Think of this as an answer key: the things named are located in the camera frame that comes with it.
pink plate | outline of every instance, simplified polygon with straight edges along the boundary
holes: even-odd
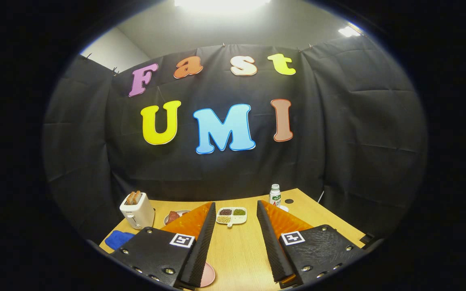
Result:
[[[201,288],[210,285],[211,283],[213,283],[214,280],[215,270],[207,262],[204,265],[204,271],[202,271]]]

bottle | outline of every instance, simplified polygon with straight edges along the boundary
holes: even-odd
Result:
[[[281,202],[282,195],[280,194],[280,185],[272,184],[271,192],[269,193],[269,203],[279,207]]]

bread slice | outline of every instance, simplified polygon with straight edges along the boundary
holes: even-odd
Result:
[[[129,196],[127,196],[127,200],[125,202],[125,205],[136,205],[139,202],[139,199],[141,198],[142,193],[139,191],[136,192],[131,192]]]

ceiling light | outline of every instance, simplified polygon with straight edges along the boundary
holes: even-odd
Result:
[[[346,36],[346,37],[350,37],[350,36],[359,36],[360,33],[358,33],[357,31],[355,31],[355,29],[349,27],[349,26],[346,26],[345,28],[342,28],[340,30],[338,30],[342,35]]]
[[[235,13],[247,11],[269,3],[271,0],[174,0],[174,5],[189,10],[210,13]]]

blue cloth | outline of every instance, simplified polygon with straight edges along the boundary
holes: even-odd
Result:
[[[121,247],[124,243],[127,243],[134,234],[129,232],[120,232],[120,230],[114,230],[111,235],[105,239],[105,244],[108,245],[111,249],[116,250]]]

